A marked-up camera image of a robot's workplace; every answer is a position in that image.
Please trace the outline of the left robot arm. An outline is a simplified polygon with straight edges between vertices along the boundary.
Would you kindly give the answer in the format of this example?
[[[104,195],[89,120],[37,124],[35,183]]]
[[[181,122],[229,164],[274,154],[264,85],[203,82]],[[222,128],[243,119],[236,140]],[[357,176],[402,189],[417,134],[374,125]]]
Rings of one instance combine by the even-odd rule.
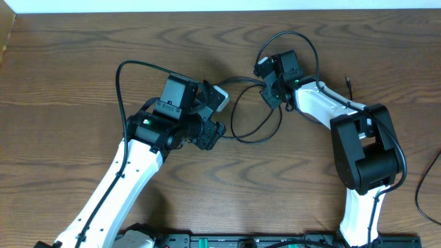
[[[171,73],[161,97],[128,118],[109,170],[53,247],[153,247],[157,238],[152,234],[120,234],[123,221],[172,150],[185,142],[213,148],[226,128],[211,117],[228,102],[229,94],[217,85]]]

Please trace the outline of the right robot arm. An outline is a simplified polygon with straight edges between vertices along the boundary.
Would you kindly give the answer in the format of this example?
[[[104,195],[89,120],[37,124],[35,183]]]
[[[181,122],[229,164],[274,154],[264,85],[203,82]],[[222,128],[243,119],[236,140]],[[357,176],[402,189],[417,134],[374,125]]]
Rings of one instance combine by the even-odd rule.
[[[270,108],[284,104],[329,128],[336,171],[347,188],[340,235],[347,247],[371,247],[384,196],[403,184],[398,174],[407,175],[388,109],[347,99],[317,74],[305,76],[293,50],[258,57],[254,74],[265,83],[260,94]]]

